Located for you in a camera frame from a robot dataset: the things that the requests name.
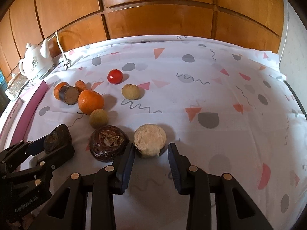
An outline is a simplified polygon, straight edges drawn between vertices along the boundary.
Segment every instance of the white kettle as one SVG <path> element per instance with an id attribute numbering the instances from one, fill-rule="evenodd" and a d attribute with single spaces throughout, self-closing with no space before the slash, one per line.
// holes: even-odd
<path id="1" fill-rule="evenodd" d="M 19 61 L 19 70 L 22 75 L 27 76 L 32 84 L 35 84 L 45 73 L 53 67 L 47 39 L 42 46 L 27 43 L 25 57 Z"/>

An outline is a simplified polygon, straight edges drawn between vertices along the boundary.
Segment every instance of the tomato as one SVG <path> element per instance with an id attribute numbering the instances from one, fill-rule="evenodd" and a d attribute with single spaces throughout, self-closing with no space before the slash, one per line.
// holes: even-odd
<path id="1" fill-rule="evenodd" d="M 108 82 L 118 84 L 122 81 L 122 72 L 118 69 L 113 69 L 108 74 Z"/>

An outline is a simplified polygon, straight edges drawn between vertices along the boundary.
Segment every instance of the orange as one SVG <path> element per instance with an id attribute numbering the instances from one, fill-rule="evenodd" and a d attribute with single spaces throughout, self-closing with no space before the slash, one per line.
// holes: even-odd
<path id="1" fill-rule="evenodd" d="M 96 109 L 102 109 L 104 105 L 103 97 L 93 90 L 84 90 L 78 98 L 80 111 L 90 115 Z"/>
<path id="2" fill-rule="evenodd" d="M 75 87 L 78 89 L 78 91 L 80 93 L 83 92 L 84 90 L 86 90 L 86 85 L 85 85 L 85 83 L 82 80 L 78 80 L 75 83 Z"/>
<path id="3" fill-rule="evenodd" d="M 60 100 L 59 91 L 64 85 L 68 85 L 68 83 L 67 82 L 61 82 L 61 83 L 57 84 L 56 87 L 54 88 L 53 93 L 54 93 L 54 96 L 56 97 L 57 100 Z"/>

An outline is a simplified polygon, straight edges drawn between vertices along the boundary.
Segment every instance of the kettle spout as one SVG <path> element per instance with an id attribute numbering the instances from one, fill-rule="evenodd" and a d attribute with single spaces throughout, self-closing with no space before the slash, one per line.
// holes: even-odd
<path id="1" fill-rule="evenodd" d="M 50 52 L 49 52 L 49 48 L 48 48 L 48 41 L 47 39 L 45 39 L 43 41 L 43 44 L 40 48 L 40 54 L 44 57 L 44 58 L 48 58 L 50 56 Z"/>

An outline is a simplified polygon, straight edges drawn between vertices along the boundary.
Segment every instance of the silver bolt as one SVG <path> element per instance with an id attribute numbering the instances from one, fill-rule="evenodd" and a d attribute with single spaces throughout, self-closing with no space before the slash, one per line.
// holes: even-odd
<path id="1" fill-rule="evenodd" d="M 228 174 L 228 173 L 224 174 L 223 177 L 224 177 L 224 179 L 226 179 L 226 180 L 231 180 L 231 179 L 232 179 L 232 175 L 231 175 L 231 174 Z"/>
<path id="2" fill-rule="evenodd" d="M 114 167 L 113 167 L 112 165 L 109 165 L 109 166 L 106 166 L 105 170 L 106 170 L 107 172 L 111 172 L 111 171 L 114 170 Z"/>
<path id="3" fill-rule="evenodd" d="M 38 185 L 41 184 L 41 180 L 40 179 L 36 179 L 34 183 L 35 183 L 35 186 L 38 186 Z"/>
<path id="4" fill-rule="evenodd" d="M 79 178 L 79 174 L 78 173 L 73 173 L 73 174 L 71 174 L 70 178 L 73 179 L 73 180 L 76 180 L 76 179 Z"/>
<path id="5" fill-rule="evenodd" d="M 195 171 L 198 170 L 198 168 L 197 168 L 196 166 L 194 166 L 194 165 L 191 165 L 191 166 L 189 167 L 189 170 L 192 171 L 192 172 L 195 172 Z"/>

